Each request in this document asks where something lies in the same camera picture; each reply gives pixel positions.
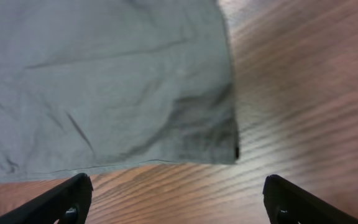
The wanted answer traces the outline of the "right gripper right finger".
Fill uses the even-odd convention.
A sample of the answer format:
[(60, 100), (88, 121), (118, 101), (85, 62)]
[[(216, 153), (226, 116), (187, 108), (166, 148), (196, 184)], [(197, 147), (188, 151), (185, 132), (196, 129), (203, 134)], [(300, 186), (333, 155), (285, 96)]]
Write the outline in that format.
[(264, 206), (271, 224), (358, 224), (358, 219), (279, 175), (266, 178)]

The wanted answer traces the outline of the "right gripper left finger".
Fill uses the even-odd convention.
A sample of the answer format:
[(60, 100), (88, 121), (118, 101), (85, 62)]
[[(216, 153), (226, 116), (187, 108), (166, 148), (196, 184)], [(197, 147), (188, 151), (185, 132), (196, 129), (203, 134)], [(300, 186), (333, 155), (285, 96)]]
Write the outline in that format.
[(0, 216), (0, 224), (85, 224), (92, 193), (90, 177), (77, 174)]

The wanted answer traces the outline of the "grey shorts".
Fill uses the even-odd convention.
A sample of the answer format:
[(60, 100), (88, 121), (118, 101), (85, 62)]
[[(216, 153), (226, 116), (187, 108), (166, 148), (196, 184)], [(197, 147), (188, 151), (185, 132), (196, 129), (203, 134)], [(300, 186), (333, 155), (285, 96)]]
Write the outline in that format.
[(217, 1), (0, 1), (0, 183), (237, 160)]

